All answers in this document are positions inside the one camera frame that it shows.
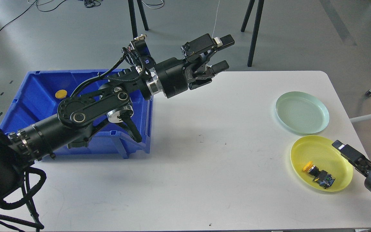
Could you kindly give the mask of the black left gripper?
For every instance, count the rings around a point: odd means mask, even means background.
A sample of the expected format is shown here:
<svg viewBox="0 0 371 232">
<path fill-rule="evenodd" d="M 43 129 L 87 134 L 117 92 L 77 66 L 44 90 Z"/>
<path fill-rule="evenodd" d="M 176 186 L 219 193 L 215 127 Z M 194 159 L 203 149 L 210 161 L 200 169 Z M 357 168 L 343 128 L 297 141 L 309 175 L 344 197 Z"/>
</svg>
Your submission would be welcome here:
<svg viewBox="0 0 371 232">
<path fill-rule="evenodd" d="M 227 61 L 208 66 L 209 55 L 235 44 L 232 35 L 212 38 L 204 34 L 181 46 L 183 59 L 169 58 L 159 62 L 155 71 L 167 98 L 194 90 L 212 82 L 212 78 L 229 69 Z"/>
</svg>

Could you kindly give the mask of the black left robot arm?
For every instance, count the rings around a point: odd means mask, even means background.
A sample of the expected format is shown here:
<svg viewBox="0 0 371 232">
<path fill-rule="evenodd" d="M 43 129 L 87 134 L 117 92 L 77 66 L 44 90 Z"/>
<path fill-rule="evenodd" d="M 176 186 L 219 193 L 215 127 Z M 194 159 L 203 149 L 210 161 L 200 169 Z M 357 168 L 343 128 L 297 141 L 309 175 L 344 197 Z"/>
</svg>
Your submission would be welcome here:
<svg viewBox="0 0 371 232">
<path fill-rule="evenodd" d="M 56 114 L 18 132 L 5 135 L 0 129 L 0 224 L 19 231 L 6 222 L 44 228 L 33 201 L 47 179 L 43 170 L 33 167 L 45 156 L 67 145 L 87 147 L 91 138 L 109 123 L 128 132 L 135 141 L 142 136 L 132 121 L 130 93 L 140 91 L 144 100 L 159 92 L 167 98 L 188 89 L 209 84 L 215 75 L 229 68 L 226 61 L 208 65 L 218 51 L 232 46 L 231 35 L 212 38 L 204 34 L 182 45 L 183 59 L 170 58 L 156 63 L 145 42 L 134 38 L 122 48 L 123 56 L 106 72 L 79 84 L 63 99 Z"/>
</svg>

